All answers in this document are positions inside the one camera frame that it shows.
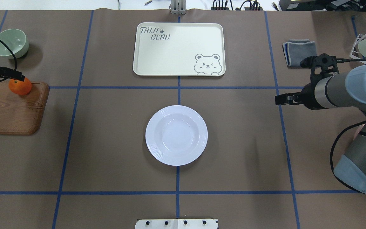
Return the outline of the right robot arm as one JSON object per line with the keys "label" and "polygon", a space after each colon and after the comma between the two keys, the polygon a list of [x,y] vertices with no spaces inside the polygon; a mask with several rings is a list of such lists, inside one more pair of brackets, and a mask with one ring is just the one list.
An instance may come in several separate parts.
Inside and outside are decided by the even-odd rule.
{"label": "right robot arm", "polygon": [[[304,105],[310,110],[355,107],[366,117],[366,65],[347,73],[328,77],[311,75],[311,82],[302,91],[275,97],[276,105]],[[352,143],[334,164],[334,150],[348,130],[362,126]],[[366,120],[342,130],[334,140],[329,154],[330,169],[345,187],[366,194]]]}

